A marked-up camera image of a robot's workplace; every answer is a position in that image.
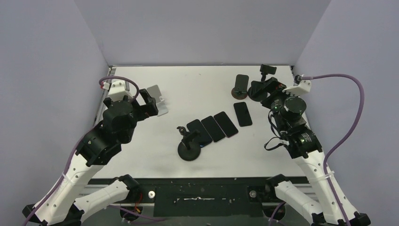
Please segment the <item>tall black tripod stand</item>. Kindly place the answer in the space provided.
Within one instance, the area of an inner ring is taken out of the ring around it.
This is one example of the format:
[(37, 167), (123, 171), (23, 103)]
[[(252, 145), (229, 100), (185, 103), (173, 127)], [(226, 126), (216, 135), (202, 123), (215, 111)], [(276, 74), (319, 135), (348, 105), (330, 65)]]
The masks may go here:
[(179, 131), (180, 135), (183, 136), (177, 147), (178, 155), (185, 161), (196, 160), (200, 155), (201, 147), (194, 139), (199, 135), (199, 132), (187, 131), (183, 126), (178, 126), (176, 129)]

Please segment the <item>black round base stand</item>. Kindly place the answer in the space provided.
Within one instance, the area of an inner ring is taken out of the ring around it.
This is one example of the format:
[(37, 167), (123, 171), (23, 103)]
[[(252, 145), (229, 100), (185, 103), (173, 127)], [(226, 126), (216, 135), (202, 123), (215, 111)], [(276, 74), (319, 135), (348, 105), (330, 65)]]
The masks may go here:
[[(261, 80), (260, 81), (265, 81), (266, 76), (269, 74), (275, 75), (276, 70), (277, 70), (277, 67), (261, 64), (261, 66), (260, 66)], [(264, 100), (264, 98), (251, 98), (251, 100), (256, 101), (256, 102), (261, 102), (262, 100)]]

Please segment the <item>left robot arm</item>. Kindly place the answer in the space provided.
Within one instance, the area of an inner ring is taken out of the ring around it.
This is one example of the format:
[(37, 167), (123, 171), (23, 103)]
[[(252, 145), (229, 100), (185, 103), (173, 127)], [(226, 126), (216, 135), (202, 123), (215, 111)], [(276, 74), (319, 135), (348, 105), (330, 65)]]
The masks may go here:
[(107, 187), (81, 196), (92, 177), (132, 140), (137, 123), (158, 114), (156, 101), (148, 91), (141, 89), (139, 94), (144, 105), (130, 101), (127, 95), (117, 101), (109, 97), (104, 100), (107, 108), (103, 119), (77, 143), (59, 180), (41, 201), (24, 207), (26, 222), (79, 226), (113, 203), (134, 202), (140, 197), (140, 186), (130, 175), (116, 177)]

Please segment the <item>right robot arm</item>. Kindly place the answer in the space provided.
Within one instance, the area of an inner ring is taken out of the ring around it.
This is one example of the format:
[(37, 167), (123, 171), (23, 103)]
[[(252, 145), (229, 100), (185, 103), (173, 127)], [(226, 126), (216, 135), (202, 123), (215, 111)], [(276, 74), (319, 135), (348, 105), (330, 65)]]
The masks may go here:
[(359, 212), (343, 193), (327, 165), (318, 138), (303, 117), (307, 105), (301, 96), (310, 89), (311, 80), (301, 76), (297, 76), (290, 87), (274, 77), (251, 82), (249, 97), (269, 109), (269, 123), (279, 139), (279, 146), (286, 148), (300, 167), (316, 199), (300, 191), (281, 174), (267, 180), (264, 194), (270, 201), (279, 199), (291, 206), (311, 226), (368, 226), (370, 218)]

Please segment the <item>phone from wooden stand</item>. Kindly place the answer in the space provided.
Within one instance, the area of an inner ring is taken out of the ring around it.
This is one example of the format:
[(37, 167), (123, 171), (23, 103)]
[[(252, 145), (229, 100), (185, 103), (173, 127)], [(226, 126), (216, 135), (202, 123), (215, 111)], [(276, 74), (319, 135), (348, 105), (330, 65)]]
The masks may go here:
[(200, 121), (212, 140), (217, 143), (226, 138), (225, 133), (220, 128), (213, 116), (208, 116)]

